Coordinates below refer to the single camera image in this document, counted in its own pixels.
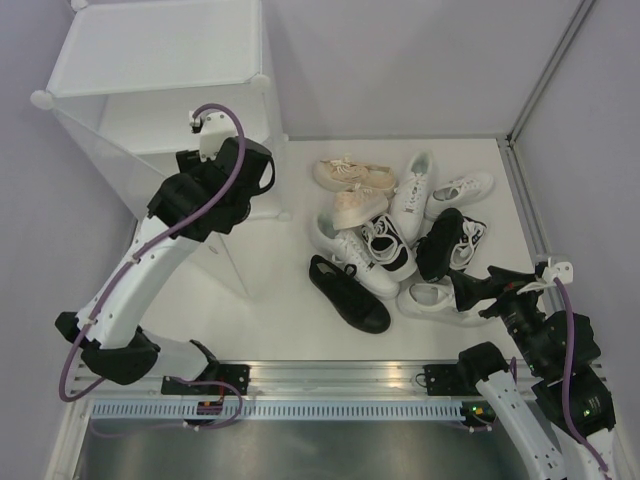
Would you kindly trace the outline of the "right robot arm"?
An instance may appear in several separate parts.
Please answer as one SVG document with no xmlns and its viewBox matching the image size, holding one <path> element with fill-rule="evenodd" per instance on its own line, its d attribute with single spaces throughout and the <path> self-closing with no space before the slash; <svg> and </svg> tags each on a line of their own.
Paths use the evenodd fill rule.
<svg viewBox="0 0 640 480">
<path fill-rule="evenodd" d="M 615 410 L 611 392 L 592 368 L 601 350 L 588 317 L 575 313 L 567 285 L 571 262 L 553 257 L 521 273 L 496 266 L 477 279 L 452 271 L 456 307 L 481 301 L 485 319 L 502 320 L 531 374 L 538 408 L 557 440 L 550 441 L 524 404 L 512 370 L 491 342 L 470 347 L 456 365 L 466 387 L 486 400 L 504 426 L 532 479 L 613 479 Z"/>
</svg>

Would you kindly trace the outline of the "white plastic shoe cabinet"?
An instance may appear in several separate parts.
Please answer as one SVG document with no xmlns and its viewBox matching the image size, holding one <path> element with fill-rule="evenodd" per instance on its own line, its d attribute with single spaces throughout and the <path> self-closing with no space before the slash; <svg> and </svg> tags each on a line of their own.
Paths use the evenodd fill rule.
<svg viewBox="0 0 640 480">
<path fill-rule="evenodd" d="M 109 103 L 170 121 L 186 113 L 188 124 L 194 109 L 217 103 L 238 116 L 246 136 L 267 147 L 278 167 L 285 164 L 258 1 L 88 5 L 76 13 L 47 86 L 31 101 L 93 125 Z"/>
</svg>

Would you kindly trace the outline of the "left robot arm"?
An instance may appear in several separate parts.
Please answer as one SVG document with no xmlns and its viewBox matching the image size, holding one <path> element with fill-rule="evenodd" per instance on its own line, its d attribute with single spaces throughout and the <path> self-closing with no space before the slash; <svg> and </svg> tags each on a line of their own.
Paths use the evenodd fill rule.
<svg viewBox="0 0 640 480">
<path fill-rule="evenodd" d="M 81 361 L 102 380 L 130 385 L 151 374 L 196 380 L 216 364 L 200 342 L 180 342 L 144 330 L 141 319 L 169 277 L 212 233 L 244 221 L 252 197 L 275 182 L 272 153 L 252 140 L 226 139 L 213 159 L 177 153 L 179 170 L 148 204 L 138 235 L 117 270 L 88 305 L 55 321 Z"/>
</svg>

